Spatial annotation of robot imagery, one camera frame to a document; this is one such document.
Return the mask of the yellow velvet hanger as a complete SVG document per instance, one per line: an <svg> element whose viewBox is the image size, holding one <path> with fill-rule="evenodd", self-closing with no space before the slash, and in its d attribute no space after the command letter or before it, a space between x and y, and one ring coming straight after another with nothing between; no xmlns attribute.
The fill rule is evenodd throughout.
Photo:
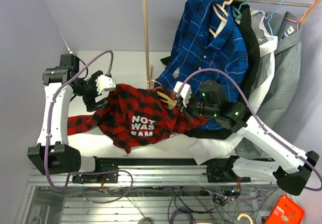
<svg viewBox="0 0 322 224"><path fill-rule="evenodd" d="M156 88L156 93L159 96L160 101L162 102L163 106L169 110L172 110L176 104L177 104L177 100L171 98L170 96L168 96L167 94L165 94L163 92L163 86L160 82L155 81L155 80L149 80L148 81L148 86L152 87L152 84L156 83L157 86Z"/></svg>

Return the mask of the red black plaid shirt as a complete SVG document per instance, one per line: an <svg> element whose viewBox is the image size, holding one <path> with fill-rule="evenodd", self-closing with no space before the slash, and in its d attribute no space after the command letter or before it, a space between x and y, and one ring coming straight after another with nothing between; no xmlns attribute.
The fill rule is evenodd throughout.
<svg viewBox="0 0 322 224"><path fill-rule="evenodd" d="M191 119L175 106L166 107L158 93L173 97L167 89L139 89L118 84L107 96L107 104L92 115L68 118L67 134L84 133L98 127L113 145L127 153L133 147L155 144L175 134L183 134L207 123L207 118Z"/></svg>

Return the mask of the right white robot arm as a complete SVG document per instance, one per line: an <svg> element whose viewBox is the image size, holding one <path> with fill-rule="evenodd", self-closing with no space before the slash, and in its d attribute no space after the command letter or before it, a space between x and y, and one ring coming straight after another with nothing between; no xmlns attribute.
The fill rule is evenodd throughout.
<svg viewBox="0 0 322 224"><path fill-rule="evenodd" d="M180 109L188 116L216 117L223 127L233 131L229 141L246 138L273 158L271 162L248 160L238 156L228 159L228 166L222 168L222 177L234 181L237 177L265 180L277 184L283 191L299 196L306 186L319 155L314 151L305 152L287 142L267 127L249 103L226 103L223 97L212 100L215 81L202 84L203 99L192 97L191 87L187 82L177 82L176 97Z"/></svg>

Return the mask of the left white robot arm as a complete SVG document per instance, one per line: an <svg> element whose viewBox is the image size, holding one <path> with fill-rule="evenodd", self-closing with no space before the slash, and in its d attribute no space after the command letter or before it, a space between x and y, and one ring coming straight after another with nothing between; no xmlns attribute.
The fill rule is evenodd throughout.
<svg viewBox="0 0 322 224"><path fill-rule="evenodd" d="M98 160L81 155L69 145L68 110L73 96L82 97L88 112L103 108L107 100L96 101L96 97L114 90L116 82L110 73L100 70L87 80L79 78L80 61L75 55L63 54L59 66L43 73L44 118L37 145L28 148L27 156L42 175L85 171L89 181L98 182L103 175Z"/></svg>

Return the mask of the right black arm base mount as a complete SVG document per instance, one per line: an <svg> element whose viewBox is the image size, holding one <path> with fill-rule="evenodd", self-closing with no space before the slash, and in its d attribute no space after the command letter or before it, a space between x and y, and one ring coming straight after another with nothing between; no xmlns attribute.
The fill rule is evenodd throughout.
<svg viewBox="0 0 322 224"><path fill-rule="evenodd" d="M206 165L205 175L209 183L228 183L237 182L241 179L242 183L250 182L250 177L239 177L232 170L234 163L239 159L238 156L230 156L229 158L215 158L202 163Z"/></svg>

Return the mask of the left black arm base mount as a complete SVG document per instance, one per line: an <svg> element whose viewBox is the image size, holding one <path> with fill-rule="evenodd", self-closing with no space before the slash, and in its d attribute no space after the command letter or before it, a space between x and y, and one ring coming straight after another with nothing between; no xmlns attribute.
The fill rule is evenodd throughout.
<svg viewBox="0 0 322 224"><path fill-rule="evenodd" d="M73 184L97 184L97 183L117 183L118 166L106 159L96 159L95 170L85 174L75 174L72 177Z"/></svg>

